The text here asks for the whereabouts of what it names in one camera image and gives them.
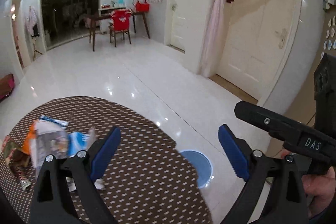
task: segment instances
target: door handle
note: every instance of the door handle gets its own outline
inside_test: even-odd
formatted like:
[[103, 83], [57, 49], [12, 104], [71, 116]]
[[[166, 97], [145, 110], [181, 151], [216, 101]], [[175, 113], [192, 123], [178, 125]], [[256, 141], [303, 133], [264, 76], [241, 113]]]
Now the door handle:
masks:
[[282, 49], [284, 47], [285, 40], [286, 40], [286, 37], [287, 37], [287, 30], [285, 28], [283, 28], [281, 33], [275, 31], [275, 36], [281, 39], [281, 41], [279, 43], [279, 49]]

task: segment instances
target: white door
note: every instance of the white door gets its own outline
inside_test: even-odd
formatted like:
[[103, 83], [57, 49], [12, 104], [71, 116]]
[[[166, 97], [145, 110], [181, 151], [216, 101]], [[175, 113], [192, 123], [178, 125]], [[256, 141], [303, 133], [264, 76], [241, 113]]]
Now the white door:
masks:
[[188, 1], [174, 0], [174, 12], [172, 21], [171, 41], [170, 44], [181, 50], [185, 50], [184, 37], [186, 34], [186, 21], [188, 18]]
[[294, 0], [235, 0], [217, 74], [257, 100], [284, 54]]

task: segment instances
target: round table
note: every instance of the round table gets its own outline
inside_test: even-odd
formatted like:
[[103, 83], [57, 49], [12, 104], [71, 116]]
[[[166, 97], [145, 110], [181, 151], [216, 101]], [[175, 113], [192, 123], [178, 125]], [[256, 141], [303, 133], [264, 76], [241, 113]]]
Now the round table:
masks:
[[[197, 188], [193, 166], [175, 150], [175, 141], [153, 122], [116, 103], [95, 97], [51, 100], [24, 116], [10, 133], [23, 144], [29, 126], [41, 115], [68, 121], [68, 133], [96, 128], [102, 139], [113, 126], [121, 130], [121, 143], [103, 176], [99, 191], [119, 223], [212, 223], [211, 214]], [[32, 186], [23, 191], [0, 157], [0, 187], [16, 213], [26, 223], [35, 185], [35, 170], [26, 169]], [[80, 219], [89, 222], [79, 196], [72, 193]]]

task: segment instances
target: white tile floor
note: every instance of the white tile floor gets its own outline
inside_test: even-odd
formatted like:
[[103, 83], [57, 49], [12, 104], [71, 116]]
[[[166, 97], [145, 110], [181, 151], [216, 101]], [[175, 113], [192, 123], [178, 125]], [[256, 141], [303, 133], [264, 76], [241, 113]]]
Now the white tile floor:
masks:
[[221, 148], [218, 127], [228, 124], [237, 137], [263, 151], [267, 133], [236, 119], [239, 98], [183, 68], [183, 53], [144, 38], [133, 37], [132, 45], [127, 39], [117, 43], [114, 48], [108, 35], [97, 35], [95, 52], [83, 38], [39, 57], [0, 104], [0, 139], [25, 114], [49, 100], [94, 96], [114, 101], [154, 121], [177, 142], [178, 150], [194, 149], [209, 157], [214, 179], [203, 195], [214, 224], [220, 223], [244, 183]]

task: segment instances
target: blue gripper pad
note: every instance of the blue gripper pad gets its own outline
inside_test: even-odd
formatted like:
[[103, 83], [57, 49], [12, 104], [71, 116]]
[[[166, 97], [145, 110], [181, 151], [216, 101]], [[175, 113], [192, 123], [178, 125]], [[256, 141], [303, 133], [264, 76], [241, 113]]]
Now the blue gripper pad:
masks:
[[218, 139], [237, 177], [242, 178], [245, 182], [248, 181], [250, 177], [248, 160], [236, 143], [238, 139], [227, 125], [219, 127]]
[[103, 177], [108, 164], [110, 163], [118, 145], [121, 141], [121, 132], [115, 128], [109, 138], [105, 141], [99, 152], [91, 163], [90, 179], [94, 182]]

